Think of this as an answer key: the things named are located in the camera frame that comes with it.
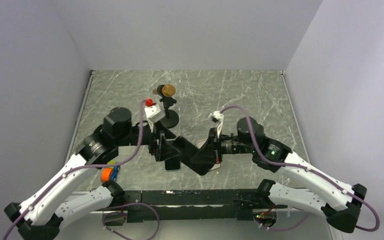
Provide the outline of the phone with dark screen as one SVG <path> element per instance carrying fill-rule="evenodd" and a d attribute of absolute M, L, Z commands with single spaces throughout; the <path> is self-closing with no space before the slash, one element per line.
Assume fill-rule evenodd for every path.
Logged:
<path fill-rule="evenodd" d="M 164 162 L 164 169 L 168 172 L 179 171 L 181 169 L 181 162 L 179 160 L 166 160 Z"/>

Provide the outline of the black phone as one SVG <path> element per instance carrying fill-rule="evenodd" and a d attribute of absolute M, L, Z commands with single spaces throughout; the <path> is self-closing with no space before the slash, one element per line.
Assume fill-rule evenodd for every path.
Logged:
<path fill-rule="evenodd" d="M 192 162 L 192 158 L 199 150 L 184 137 L 178 136 L 173 141 L 173 146 L 180 151 L 180 156 L 177 157 L 178 160 L 198 175 L 204 176 L 213 168 L 213 164 L 198 164 Z"/>

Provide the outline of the beige phone case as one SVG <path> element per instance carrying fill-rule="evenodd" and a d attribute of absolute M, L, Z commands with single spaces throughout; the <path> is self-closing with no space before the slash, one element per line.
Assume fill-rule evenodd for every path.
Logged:
<path fill-rule="evenodd" d="M 200 148 L 204 145 L 205 142 L 206 142 L 206 139 L 198 140 L 198 141 L 196 142 L 196 147 L 197 147 L 198 149 L 200 149 Z M 221 164 L 220 164 L 220 163 L 216 163 L 216 164 L 213 165 L 213 167 L 210 169 L 210 171 L 217 170 L 217 169 L 219 169 L 220 167 L 221 167 Z"/>

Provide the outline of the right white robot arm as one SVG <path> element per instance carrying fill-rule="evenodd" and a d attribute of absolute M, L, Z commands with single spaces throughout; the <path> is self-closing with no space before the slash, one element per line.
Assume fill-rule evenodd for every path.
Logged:
<path fill-rule="evenodd" d="M 208 138 L 192 155 L 198 166 L 214 166 L 225 154 L 252 154 L 252 161 L 260 168 L 301 182 L 303 188 L 291 188 L 273 180 L 264 179 L 256 191 L 256 203 L 262 208 L 284 205 L 324 217 L 333 228 L 353 233 L 367 188 L 337 180 L 301 158 L 290 147 L 269 138 L 262 125 L 252 117 L 241 118 L 236 135 L 221 133 L 222 119 L 213 117 L 217 126 L 209 130 Z"/>

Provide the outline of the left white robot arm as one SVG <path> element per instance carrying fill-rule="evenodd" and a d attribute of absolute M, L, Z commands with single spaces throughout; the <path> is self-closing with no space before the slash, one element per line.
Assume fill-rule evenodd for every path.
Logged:
<path fill-rule="evenodd" d="M 53 240 L 72 222 L 96 210 L 122 211 L 129 205 L 123 188 L 114 180 L 104 180 L 93 191 L 70 199 L 70 195 L 88 177 L 99 170 L 118 170 L 113 163 L 119 148 L 152 145 L 156 128 L 166 112 L 157 104 L 140 104 L 141 119 L 132 124 L 131 111 L 112 109 L 92 134 L 88 135 L 65 165 L 40 190 L 21 203 L 12 202 L 4 211 L 24 240 Z"/>

